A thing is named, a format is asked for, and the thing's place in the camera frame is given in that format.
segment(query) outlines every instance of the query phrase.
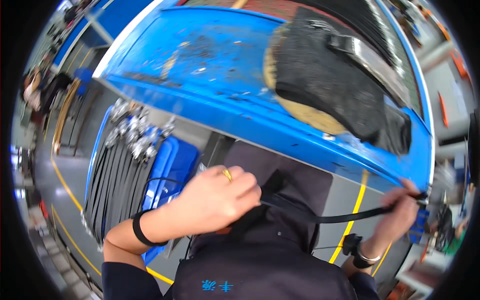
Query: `dark uniform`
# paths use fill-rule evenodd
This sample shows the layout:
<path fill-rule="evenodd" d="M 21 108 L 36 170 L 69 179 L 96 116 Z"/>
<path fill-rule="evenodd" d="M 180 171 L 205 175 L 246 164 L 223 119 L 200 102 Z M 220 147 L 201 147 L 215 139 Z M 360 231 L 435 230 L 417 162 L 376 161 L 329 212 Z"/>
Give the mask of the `dark uniform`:
<path fill-rule="evenodd" d="M 225 166 L 253 173 L 264 192 L 279 170 L 288 184 L 279 192 L 321 215 L 332 175 L 257 147 L 236 142 Z M 106 300 L 115 299 L 379 299 L 365 273 L 347 278 L 336 265 L 311 255 L 318 226 L 263 205 L 248 212 L 227 234 L 194 237 L 190 258 L 163 296 L 147 272 L 122 263 L 103 263 Z"/>

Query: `right hand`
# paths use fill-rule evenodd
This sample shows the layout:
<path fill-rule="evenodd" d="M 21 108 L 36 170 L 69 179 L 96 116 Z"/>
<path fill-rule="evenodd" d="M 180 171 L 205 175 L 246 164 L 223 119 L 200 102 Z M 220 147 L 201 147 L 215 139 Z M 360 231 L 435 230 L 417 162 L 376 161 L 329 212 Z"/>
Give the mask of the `right hand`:
<path fill-rule="evenodd" d="M 411 196 L 420 192 L 410 180 L 404 179 L 402 184 L 403 188 L 395 188 L 381 199 L 384 207 L 395 206 L 375 227 L 375 237 L 387 245 L 407 233 L 417 219 L 419 207 Z"/>
<path fill-rule="evenodd" d="M 260 205 L 262 191 L 252 173 L 228 168 L 232 182 L 215 166 L 195 176 L 182 193 L 168 204 L 178 236 L 214 232 L 238 220 Z"/>

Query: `factory floor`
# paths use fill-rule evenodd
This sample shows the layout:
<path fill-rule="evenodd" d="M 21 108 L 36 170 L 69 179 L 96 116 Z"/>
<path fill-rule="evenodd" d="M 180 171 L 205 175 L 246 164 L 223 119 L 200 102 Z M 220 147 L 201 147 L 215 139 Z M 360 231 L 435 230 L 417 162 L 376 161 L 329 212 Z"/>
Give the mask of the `factory floor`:
<path fill-rule="evenodd" d="M 71 64 L 72 66 L 80 66 L 83 61 L 84 66 L 94 69 L 104 52 L 104 50 L 85 51 L 83 55 L 78 54 L 76 58 L 72 58 Z M 67 243 L 72 255 L 97 285 L 102 288 L 102 253 L 98 251 L 95 240 L 86 233 L 81 223 L 80 211 L 84 205 L 86 175 L 96 135 L 105 111 L 116 101 L 118 96 L 95 81 L 89 83 L 89 88 L 90 92 L 85 96 L 85 101 L 92 97 L 91 91 L 94 88 L 101 90 L 102 95 L 95 99 L 85 118 L 85 127 L 78 142 L 76 156 L 71 156 L 71 152 L 64 148 L 60 149 L 59 156 L 52 154 L 52 139 L 58 116 L 58 111 L 53 111 L 47 131 L 44 135 L 40 135 L 37 141 L 35 182 L 49 213 L 55 220 L 58 233 Z M 86 105 L 83 105 L 80 116 L 85 114 L 86 107 Z M 156 120 L 167 118 L 165 113 L 158 110 L 152 110 L 150 115 Z M 195 128 L 191 124 L 177 127 L 179 129 L 174 134 L 179 138 L 196 145 L 201 150 L 205 147 L 209 132 L 202 129 L 193 132 Z M 366 185 L 368 185 L 368 176 L 368 174 L 365 174 L 363 179 Z M 324 216 L 349 214 L 355 207 L 359 211 L 378 207 L 380 197 L 381 194 L 377 191 L 334 175 Z M 381 217 L 350 223 L 323 224 L 320 227 L 320 242 L 317 247 L 337 246 L 342 236 L 348 233 L 357 233 L 368 238 L 373 233 L 379 218 Z M 159 255 L 149 264 L 149 271 L 157 279 L 162 292 L 167 291 L 175 280 L 176 269 L 180 258 L 185 255 L 187 244 L 188 240 L 183 238 L 168 259 Z M 392 278 L 402 264 L 408 249 L 409 244 L 405 240 L 393 244 L 384 258 L 374 267 L 374 277 L 379 291 L 382 293 L 382 290 L 385 290 L 383 298 L 386 296 L 385 293 L 389 290 L 388 286 L 390 286 Z M 340 248 L 338 248 L 338 251 L 335 249 L 315 250 L 314 256 L 341 265 L 347 257 L 339 250 Z"/>

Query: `silver bracelet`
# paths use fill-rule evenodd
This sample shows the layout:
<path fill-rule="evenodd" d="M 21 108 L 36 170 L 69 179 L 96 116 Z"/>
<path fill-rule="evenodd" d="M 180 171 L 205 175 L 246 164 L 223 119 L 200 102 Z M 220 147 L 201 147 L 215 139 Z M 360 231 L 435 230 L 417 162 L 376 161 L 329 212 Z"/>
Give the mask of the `silver bracelet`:
<path fill-rule="evenodd" d="M 358 249 L 359 249 L 359 250 L 358 250 L 358 254 L 359 254 L 359 257 L 360 257 L 362 260 L 364 260 L 364 261 L 366 261 L 366 262 L 377 262 L 378 260 L 380 260 L 380 256 L 377 256 L 377 257 L 375 257 L 375 258 L 366 258 L 365 256 L 363 256 L 363 254 L 360 252 L 360 245 L 359 245 L 359 247 L 358 247 Z"/>

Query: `cable bundle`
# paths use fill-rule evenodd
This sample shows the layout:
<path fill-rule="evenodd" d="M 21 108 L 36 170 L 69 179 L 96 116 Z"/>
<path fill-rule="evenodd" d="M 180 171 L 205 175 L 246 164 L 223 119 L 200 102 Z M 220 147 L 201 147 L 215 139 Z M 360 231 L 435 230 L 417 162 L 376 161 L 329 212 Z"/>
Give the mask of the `cable bundle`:
<path fill-rule="evenodd" d="M 403 76 L 401 60 L 396 56 L 392 36 L 382 21 L 380 8 L 374 0 L 294 0 L 294 2 L 324 11 L 359 33 L 374 46 L 385 59 Z"/>
<path fill-rule="evenodd" d="M 87 183 L 85 208 L 81 215 L 87 232 L 96 239 L 99 250 L 110 229 L 141 211 L 145 183 L 150 177 L 155 155 L 167 136 L 164 132 L 160 134 L 156 127 L 150 127 L 136 141 L 127 141 L 123 138 L 126 132 L 121 135 L 118 131 L 125 121 L 132 123 L 135 116 L 128 115 L 123 114 L 115 120 L 110 118 L 115 123 L 108 122 L 105 125 Z M 139 148 L 139 142 L 152 135 L 156 141 L 144 145 L 143 152 L 138 155 L 136 149 Z"/>

